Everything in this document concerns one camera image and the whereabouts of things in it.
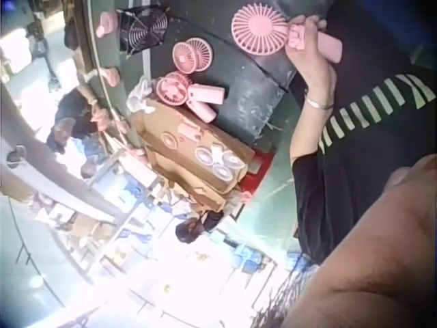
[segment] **pink plastic part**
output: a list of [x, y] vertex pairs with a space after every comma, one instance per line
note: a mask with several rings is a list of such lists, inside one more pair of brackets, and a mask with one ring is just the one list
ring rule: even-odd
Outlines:
[[103, 38], [118, 28], [118, 15], [116, 12], [103, 12], [100, 15], [100, 24], [97, 26], [96, 35]]
[[156, 85], [158, 97], [166, 104], [180, 106], [188, 99], [188, 92], [185, 84], [177, 79], [163, 77]]
[[[292, 25], [288, 36], [288, 45], [298, 51], [305, 49], [305, 26]], [[343, 42], [319, 32], [318, 36], [319, 52], [330, 62], [339, 63], [343, 55]]]
[[101, 68], [100, 74], [110, 87], [116, 87], [120, 83], [120, 74], [117, 68]]
[[255, 3], [238, 10], [232, 19], [236, 44], [252, 55], [271, 55], [287, 42], [285, 19], [267, 5]]
[[197, 67], [196, 72], [203, 72], [207, 70], [212, 64], [212, 47], [204, 39], [191, 38], [186, 43], [193, 46], [197, 54]]
[[179, 124], [178, 133], [195, 144], [198, 144], [203, 137], [203, 133], [199, 127], [184, 122]]
[[222, 105], [225, 101], [225, 88], [192, 84], [188, 87], [188, 97], [202, 103]]
[[217, 113], [204, 102], [189, 99], [186, 105], [205, 123], [211, 123], [217, 116]]
[[173, 62], [178, 70], [191, 74], [197, 68], [196, 49], [186, 42], [179, 42], [173, 47]]
[[161, 140], [169, 149], [178, 149], [178, 141], [176, 140], [175, 136], [172, 135], [170, 132], [163, 132], [161, 134]]
[[175, 72], [170, 72], [169, 74], [167, 74], [166, 77], [169, 77], [170, 79], [178, 80], [180, 83], [185, 85], [187, 89], [191, 84], [193, 84], [193, 82], [188, 76], [186, 76], [184, 73], [179, 72], [178, 70], [176, 70]]

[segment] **black t-shirt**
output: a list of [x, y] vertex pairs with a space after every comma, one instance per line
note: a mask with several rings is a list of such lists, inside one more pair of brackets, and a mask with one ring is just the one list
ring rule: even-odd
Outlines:
[[[341, 15], [334, 8], [332, 20], [328, 15], [329, 33], [344, 45], [333, 116], [319, 150], [293, 164], [299, 241], [318, 264], [380, 197], [397, 168], [436, 152], [434, 72], [410, 65], [371, 17], [349, 9]], [[377, 42], [370, 47], [372, 40]]]
[[55, 114], [55, 123], [64, 118], [74, 118], [76, 120], [72, 131], [73, 138], [84, 139], [98, 130], [97, 124], [91, 122], [91, 107], [86, 98], [76, 88], [68, 92], [59, 102]]

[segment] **bracelet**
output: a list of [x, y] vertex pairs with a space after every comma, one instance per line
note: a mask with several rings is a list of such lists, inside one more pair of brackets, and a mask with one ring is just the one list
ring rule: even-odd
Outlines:
[[329, 109], [332, 109], [334, 107], [334, 104], [331, 105], [321, 105], [318, 102], [312, 101], [310, 98], [308, 98], [308, 89], [305, 90], [305, 100], [314, 108], [316, 109], [322, 109], [324, 111], [328, 111]]

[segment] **human hand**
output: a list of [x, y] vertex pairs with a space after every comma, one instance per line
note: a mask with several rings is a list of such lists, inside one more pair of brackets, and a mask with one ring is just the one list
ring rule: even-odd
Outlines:
[[97, 129], [101, 131], [105, 131], [109, 125], [111, 125], [111, 119], [109, 118], [109, 113], [106, 109], [100, 108], [99, 105], [94, 105], [92, 109], [93, 116], [91, 118], [91, 122], [95, 122], [97, 124]]
[[337, 74], [318, 49], [318, 31], [326, 29], [326, 20], [318, 16], [298, 16], [290, 21], [291, 25], [305, 24], [305, 49], [297, 51], [288, 44], [285, 52], [297, 71], [308, 85], [308, 97], [321, 105], [333, 102], [337, 83]]

